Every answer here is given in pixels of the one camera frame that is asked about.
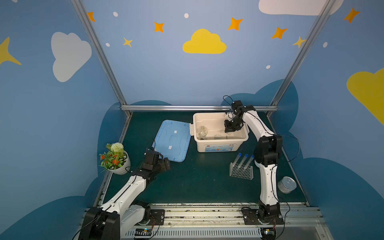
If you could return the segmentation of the clear glass petri dish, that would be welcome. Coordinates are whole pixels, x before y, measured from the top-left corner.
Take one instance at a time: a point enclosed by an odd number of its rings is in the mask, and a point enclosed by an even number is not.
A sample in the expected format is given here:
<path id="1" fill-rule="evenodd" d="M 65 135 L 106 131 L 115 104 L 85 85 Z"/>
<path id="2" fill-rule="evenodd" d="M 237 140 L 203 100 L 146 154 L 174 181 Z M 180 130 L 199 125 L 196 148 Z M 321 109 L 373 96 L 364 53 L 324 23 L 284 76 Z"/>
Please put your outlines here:
<path id="1" fill-rule="evenodd" d="M 205 126 L 200 126 L 196 129 L 196 136 L 199 140 L 203 140 L 208 134 L 208 129 Z"/>

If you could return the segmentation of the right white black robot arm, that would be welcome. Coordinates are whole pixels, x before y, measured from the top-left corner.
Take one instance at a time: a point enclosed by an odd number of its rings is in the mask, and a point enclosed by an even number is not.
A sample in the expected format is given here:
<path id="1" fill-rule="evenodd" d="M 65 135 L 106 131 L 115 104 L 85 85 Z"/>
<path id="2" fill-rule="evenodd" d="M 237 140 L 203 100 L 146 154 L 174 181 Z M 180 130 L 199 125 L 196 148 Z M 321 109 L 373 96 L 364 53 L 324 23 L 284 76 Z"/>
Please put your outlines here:
<path id="1" fill-rule="evenodd" d="M 253 106 L 245 106 L 241 101 L 233 101 L 231 109 L 232 113 L 224 121 L 225 132 L 239 131 L 244 125 L 247 125 L 258 141 L 254 150 L 255 162 L 261 177 L 258 219 L 263 224 L 278 221 L 281 210 L 276 175 L 282 155 L 283 137 L 274 134 L 264 124 Z"/>

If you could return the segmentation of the light blue bin lid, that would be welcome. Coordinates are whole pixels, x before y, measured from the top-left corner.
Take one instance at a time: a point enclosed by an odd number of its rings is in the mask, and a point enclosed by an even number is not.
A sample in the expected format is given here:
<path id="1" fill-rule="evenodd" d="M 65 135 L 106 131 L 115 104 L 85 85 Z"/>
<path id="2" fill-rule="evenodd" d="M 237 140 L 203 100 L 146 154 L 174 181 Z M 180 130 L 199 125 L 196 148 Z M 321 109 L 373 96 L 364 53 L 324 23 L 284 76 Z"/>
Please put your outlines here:
<path id="1" fill-rule="evenodd" d="M 185 160 L 191 141 L 190 123 L 164 120 L 152 147 L 172 162 Z"/>

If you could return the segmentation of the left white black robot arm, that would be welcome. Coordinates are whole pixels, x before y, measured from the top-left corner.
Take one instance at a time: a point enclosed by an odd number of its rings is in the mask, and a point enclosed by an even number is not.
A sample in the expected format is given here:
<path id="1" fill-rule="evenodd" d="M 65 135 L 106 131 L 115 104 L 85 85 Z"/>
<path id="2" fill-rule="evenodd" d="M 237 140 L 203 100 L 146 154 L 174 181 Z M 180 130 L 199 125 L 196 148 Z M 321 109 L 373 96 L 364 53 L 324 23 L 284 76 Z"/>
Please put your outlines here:
<path id="1" fill-rule="evenodd" d="M 154 225 L 158 222 L 151 214 L 150 204 L 136 198 L 156 179 L 157 175 L 171 169 L 168 158 L 149 148 L 144 162 L 135 169 L 127 183 L 108 202 L 90 208 L 81 229 L 73 239 L 119 240 L 135 225 Z"/>

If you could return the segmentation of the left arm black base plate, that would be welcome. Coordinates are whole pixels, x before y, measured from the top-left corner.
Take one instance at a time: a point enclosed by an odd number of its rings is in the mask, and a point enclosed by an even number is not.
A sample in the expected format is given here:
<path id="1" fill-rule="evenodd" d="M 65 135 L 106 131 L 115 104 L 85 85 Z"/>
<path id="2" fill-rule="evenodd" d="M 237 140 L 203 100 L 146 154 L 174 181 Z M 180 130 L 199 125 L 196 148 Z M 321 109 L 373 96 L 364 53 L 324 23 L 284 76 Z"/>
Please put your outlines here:
<path id="1" fill-rule="evenodd" d="M 139 222 L 142 226 L 163 226 L 165 210 L 145 210 L 144 218 Z"/>

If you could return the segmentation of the clear test tube rack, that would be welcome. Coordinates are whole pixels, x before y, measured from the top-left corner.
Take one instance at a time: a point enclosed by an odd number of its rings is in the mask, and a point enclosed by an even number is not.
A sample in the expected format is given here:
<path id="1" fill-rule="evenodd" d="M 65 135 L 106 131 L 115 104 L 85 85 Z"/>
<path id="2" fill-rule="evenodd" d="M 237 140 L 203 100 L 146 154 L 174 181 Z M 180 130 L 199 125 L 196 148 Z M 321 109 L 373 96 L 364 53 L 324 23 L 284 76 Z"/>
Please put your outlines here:
<path id="1" fill-rule="evenodd" d="M 254 178 L 254 171 L 252 166 L 240 166 L 239 164 L 230 163 L 230 177 L 240 178 L 245 180 L 252 180 Z"/>

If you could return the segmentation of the test tube blue cap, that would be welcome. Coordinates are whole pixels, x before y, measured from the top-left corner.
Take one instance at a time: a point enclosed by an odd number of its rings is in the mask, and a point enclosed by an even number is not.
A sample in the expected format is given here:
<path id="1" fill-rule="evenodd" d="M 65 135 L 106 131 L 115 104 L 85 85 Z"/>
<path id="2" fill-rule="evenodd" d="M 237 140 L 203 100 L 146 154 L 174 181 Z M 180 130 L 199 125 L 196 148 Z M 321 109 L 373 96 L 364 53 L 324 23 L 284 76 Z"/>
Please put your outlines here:
<path id="1" fill-rule="evenodd" d="M 238 153 L 238 155 L 236 156 L 236 158 L 235 158 L 235 160 L 234 160 L 234 162 L 232 164 L 232 167 L 234 167 L 236 165 L 236 163 L 238 162 L 238 160 L 240 159 L 241 156 L 242 156 L 242 154 Z"/>
<path id="2" fill-rule="evenodd" d="M 245 154 L 244 157 L 242 158 L 241 162 L 239 163 L 238 165 L 238 169 L 240 169 L 243 165 L 243 163 L 245 162 L 245 160 L 248 158 L 248 154 Z"/>
<path id="3" fill-rule="evenodd" d="M 252 155 L 250 157 L 250 159 L 248 160 L 248 162 L 246 163 L 246 165 L 244 167 L 244 170 L 246 170 L 249 167 L 249 165 L 252 163 L 253 160 L 254 160 L 254 155 Z"/>

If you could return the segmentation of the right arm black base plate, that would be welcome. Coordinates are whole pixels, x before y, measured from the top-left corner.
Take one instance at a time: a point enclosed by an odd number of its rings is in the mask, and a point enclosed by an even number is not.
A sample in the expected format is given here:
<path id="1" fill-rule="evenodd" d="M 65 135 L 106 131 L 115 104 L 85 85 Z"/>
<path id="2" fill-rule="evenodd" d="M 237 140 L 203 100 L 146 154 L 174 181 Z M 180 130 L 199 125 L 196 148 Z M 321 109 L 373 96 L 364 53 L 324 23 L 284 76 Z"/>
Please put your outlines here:
<path id="1" fill-rule="evenodd" d="M 283 225 L 285 223 L 281 211 L 276 207 L 260 207 L 259 209 L 243 207 L 241 213 L 245 225 Z"/>

